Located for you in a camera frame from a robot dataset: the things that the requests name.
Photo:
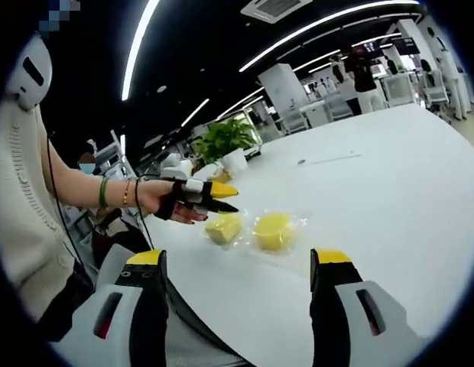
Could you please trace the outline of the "person's left hand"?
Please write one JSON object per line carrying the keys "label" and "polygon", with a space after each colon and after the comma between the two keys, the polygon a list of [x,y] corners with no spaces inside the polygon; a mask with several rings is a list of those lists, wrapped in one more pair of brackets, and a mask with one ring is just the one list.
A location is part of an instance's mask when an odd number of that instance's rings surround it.
{"label": "person's left hand", "polygon": [[208,219],[207,215],[196,213],[177,200],[174,182],[166,180],[140,183],[135,189],[135,202],[145,213],[154,214],[162,220],[193,225]]}

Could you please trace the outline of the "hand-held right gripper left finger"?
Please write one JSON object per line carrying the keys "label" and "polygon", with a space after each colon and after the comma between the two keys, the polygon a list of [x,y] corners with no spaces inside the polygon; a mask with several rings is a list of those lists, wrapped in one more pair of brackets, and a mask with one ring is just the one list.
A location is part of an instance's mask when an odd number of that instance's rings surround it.
{"label": "hand-held right gripper left finger", "polygon": [[165,366],[167,252],[132,256],[73,314],[71,366]]}

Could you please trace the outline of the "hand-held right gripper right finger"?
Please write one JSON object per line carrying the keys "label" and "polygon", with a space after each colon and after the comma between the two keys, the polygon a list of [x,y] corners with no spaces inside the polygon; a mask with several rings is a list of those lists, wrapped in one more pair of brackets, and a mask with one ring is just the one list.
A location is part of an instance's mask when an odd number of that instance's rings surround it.
{"label": "hand-held right gripper right finger", "polygon": [[310,251],[310,318],[315,366],[406,366],[427,345],[407,312],[341,251]]}

